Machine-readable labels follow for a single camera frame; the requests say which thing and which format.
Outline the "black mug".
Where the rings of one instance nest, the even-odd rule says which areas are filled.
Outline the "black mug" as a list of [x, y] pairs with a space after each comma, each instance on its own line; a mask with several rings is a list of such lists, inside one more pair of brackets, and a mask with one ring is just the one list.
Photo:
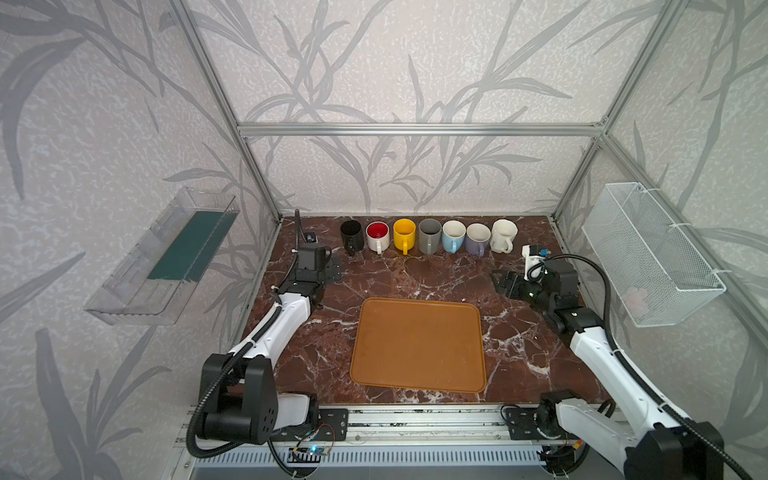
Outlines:
[[363, 228], [359, 221], [347, 220], [340, 226], [343, 248], [349, 256], [354, 256], [365, 249]]

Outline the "cream white mug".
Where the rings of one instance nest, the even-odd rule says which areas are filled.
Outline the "cream white mug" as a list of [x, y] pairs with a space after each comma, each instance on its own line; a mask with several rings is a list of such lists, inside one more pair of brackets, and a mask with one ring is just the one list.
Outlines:
[[365, 229], [367, 247], [382, 255], [390, 245], [390, 228], [382, 221], [371, 222]]

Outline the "white faceted mug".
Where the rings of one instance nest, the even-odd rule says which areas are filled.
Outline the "white faceted mug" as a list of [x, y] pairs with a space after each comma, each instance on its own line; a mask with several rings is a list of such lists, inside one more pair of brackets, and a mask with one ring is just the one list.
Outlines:
[[491, 232], [489, 245], [493, 252], [508, 254], [514, 249], [514, 240], [518, 234], [518, 227], [513, 221], [507, 219], [496, 220]]

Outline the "purple mug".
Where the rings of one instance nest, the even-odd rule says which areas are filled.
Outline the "purple mug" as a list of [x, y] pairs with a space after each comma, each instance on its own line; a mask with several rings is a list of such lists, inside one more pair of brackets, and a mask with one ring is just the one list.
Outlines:
[[464, 247], [469, 254], [483, 257], [488, 250], [491, 236], [492, 232], [486, 225], [473, 223], [466, 229]]

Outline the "yellow mug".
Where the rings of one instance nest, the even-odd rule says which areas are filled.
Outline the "yellow mug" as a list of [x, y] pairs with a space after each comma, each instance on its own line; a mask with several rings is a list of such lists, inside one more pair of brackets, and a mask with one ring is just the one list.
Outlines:
[[395, 248], [407, 255], [416, 242], [416, 224], [408, 218], [401, 218], [393, 224], [393, 242]]

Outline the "light blue mug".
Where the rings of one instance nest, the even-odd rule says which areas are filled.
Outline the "light blue mug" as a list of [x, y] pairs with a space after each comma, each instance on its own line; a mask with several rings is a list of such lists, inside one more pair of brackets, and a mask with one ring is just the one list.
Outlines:
[[466, 226], [458, 220], [448, 220], [442, 225], [442, 247], [449, 253], [457, 253], [466, 236]]

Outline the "grey mug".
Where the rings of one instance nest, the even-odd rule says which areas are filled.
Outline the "grey mug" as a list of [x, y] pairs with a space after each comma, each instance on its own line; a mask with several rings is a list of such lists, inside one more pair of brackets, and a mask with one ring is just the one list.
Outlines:
[[423, 219], [418, 224], [418, 248], [423, 255], [437, 253], [442, 245], [442, 224], [434, 218]]

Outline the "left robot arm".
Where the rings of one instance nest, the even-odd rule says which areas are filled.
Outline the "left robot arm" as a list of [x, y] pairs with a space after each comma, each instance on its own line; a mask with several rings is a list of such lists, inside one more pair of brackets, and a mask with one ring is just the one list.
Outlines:
[[225, 354], [204, 362], [198, 404], [185, 444], [198, 459], [243, 444], [263, 445], [284, 430], [311, 433], [320, 414], [311, 394], [277, 392], [274, 365], [289, 341], [322, 307], [326, 285], [341, 278], [339, 263], [294, 212], [295, 245], [289, 270], [271, 290], [272, 306], [254, 329]]

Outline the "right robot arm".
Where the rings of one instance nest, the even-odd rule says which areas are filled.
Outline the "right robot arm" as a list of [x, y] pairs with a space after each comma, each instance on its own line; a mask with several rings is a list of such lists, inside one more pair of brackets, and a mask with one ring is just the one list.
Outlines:
[[725, 450], [719, 431], [695, 422], [643, 374], [611, 332], [611, 299], [602, 313], [581, 305], [574, 254], [538, 256], [523, 273], [491, 274], [497, 293], [526, 302], [592, 371], [626, 418], [620, 424], [571, 391], [540, 398], [542, 433], [566, 432], [610, 462], [627, 479], [721, 479], [726, 469], [749, 473]]

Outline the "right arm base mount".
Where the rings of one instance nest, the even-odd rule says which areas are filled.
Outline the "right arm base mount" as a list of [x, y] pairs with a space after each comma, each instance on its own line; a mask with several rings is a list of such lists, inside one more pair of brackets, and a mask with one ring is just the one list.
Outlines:
[[511, 440], [559, 440], [558, 432], [544, 432], [537, 423], [537, 409], [503, 404], [500, 415]]

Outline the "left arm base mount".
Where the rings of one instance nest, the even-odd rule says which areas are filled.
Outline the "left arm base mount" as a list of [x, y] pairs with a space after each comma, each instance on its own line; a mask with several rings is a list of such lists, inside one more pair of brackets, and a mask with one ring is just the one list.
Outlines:
[[310, 436], [321, 442], [339, 442], [347, 437], [350, 411], [347, 408], [320, 408], [305, 424], [289, 426], [273, 435], [275, 441], [287, 442]]

